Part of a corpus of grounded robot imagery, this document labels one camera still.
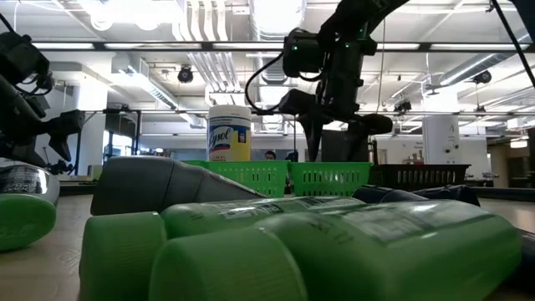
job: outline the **person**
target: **person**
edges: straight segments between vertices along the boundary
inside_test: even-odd
[[[275,154],[275,152],[273,150],[268,150],[264,154],[264,158],[266,158],[266,160],[276,160],[277,159],[277,155]]]

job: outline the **pipe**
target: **pipe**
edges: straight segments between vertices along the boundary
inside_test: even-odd
[[[529,32],[524,28],[515,33],[519,43],[528,43],[531,41]],[[454,69],[444,73],[441,76],[441,85],[453,85],[469,79],[479,73],[498,65],[499,63],[517,55],[516,53],[508,54],[479,54],[472,59],[460,64]]]
[[[192,41],[190,32],[187,27],[187,8],[181,8],[180,5],[178,5],[179,12],[181,12],[181,15],[179,16],[179,20],[176,23],[173,23],[173,26],[171,28],[173,36],[175,36],[175,39],[177,41]],[[213,77],[206,71],[206,67],[203,67],[200,62],[201,58],[199,54],[193,54],[188,53],[188,58],[190,59],[191,63],[194,64],[199,71],[199,74],[201,75],[202,79],[204,79],[205,83],[208,84],[213,91],[218,91],[219,87],[216,84],[216,81]]]
[[[216,41],[216,35],[214,34],[213,29],[213,21],[212,21],[212,5],[211,0],[202,0],[204,3],[204,34],[210,41]],[[233,86],[234,83],[232,82],[230,72],[228,71],[227,62],[223,60],[221,53],[212,53],[211,59],[216,60],[219,65],[221,66],[222,72],[225,74],[225,78],[227,79],[227,85]]]
[[[216,7],[217,7],[217,35],[219,36],[219,39],[221,41],[228,41],[227,36],[227,8],[225,7],[225,0],[216,0]],[[229,75],[231,76],[232,85],[234,86],[235,90],[241,90],[240,86],[240,80],[237,77],[236,72],[236,66],[234,65],[234,61],[232,60],[232,54],[230,53],[224,53],[223,61],[225,63],[225,66],[228,69]]]
[[[193,34],[193,38],[196,41],[202,41],[204,38],[202,37],[201,30],[199,29],[199,1],[198,0],[190,0],[191,4],[191,34]],[[225,90],[225,84],[223,83],[223,79],[221,75],[219,74],[219,70],[217,69],[217,66],[214,64],[214,62],[211,60],[209,54],[200,54],[199,58],[201,59],[201,62],[204,66],[206,66],[206,70],[211,71],[211,73],[208,73],[209,76],[215,77],[216,84],[219,86],[220,91]]]

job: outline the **green bottle cap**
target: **green bottle cap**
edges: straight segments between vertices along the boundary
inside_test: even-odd
[[[47,235],[56,223],[56,207],[38,196],[0,195],[0,251],[26,247]]]
[[[254,228],[171,239],[158,254],[150,301],[307,300],[290,252]]]
[[[80,300],[146,301],[150,270],[166,241],[156,212],[91,217],[80,259]]]

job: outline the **black cable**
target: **black cable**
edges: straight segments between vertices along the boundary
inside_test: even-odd
[[[0,20],[2,20],[2,23],[8,28],[8,30],[12,33],[15,32],[13,27],[11,27],[11,24],[8,22],[8,20],[0,13]]]
[[[524,66],[524,69],[526,70],[527,76],[532,81],[533,88],[535,88],[535,76],[533,76],[533,71],[529,67],[529,63],[527,62],[526,55],[524,54],[524,52],[522,51],[522,48],[520,47],[520,43],[517,41],[515,34],[512,32],[511,26],[509,26],[509,22],[505,18],[505,15],[503,14],[500,4],[498,4],[498,1],[497,0],[491,0],[491,1],[492,1],[492,5],[496,9],[496,12],[498,13],[498,17],[500,17],[500,20],[502,20],[503,27],[507,31],[509,38],[511,38],[512,43],[515,45],[515,49],[517,50],[518,56],[520,57],[520,60],[522,61],[522,65]]]
[[[257,72],[255,72],[250,78],[249,80],[247,81],[247,83],[245,84],[245,99],[247,100],[247,102],[252,106],[253,109],[255,109],[257,112],[259,113],[262,113],[262,112],[265,112],[265,113],[271,113],[273,112],[274,110],[276,110],[278,108],[278,105],[274,105],[273,107],[269,108],[269,109],[266,109],[266,110],[263,110],[263,109],[260,109],[258,108],[251,100],[251,98],[249,97],[249,86],[251,85],[252,83],[252,80],[255,79],[263,70],[269,68],[269,66],[275,64],[279,59],[281,59],[284,55],[284,52],[281,52],[275,59],[271,60],[269,63],[263,65],[259,70],[257,70]]]
[[[300,74],[300,75],[299,75],[299,78],[302,79],[302,80],[304,80],[304,81],[307,81],[307,82],[309,82],[309,83],[314,83],[314,82],[317,82],[318,80],[321,79],[321,74],[319,74],[318,76],[313,77],[313,78],[311,78],[311,79],[310,79],[310,78],[307,78],[307,77],[304,77],[304,76],[302,76],[302,75]]]

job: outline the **security camera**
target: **security camera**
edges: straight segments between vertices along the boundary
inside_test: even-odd
[[[191,72],[190,65],[182,65],[181,70],[178,72],[178,81],[187,84],[193,80],[193,73]]]
[[[471,81],[476,84],[488,84],[492,80],[492,74],[488,71],[476,75]]]

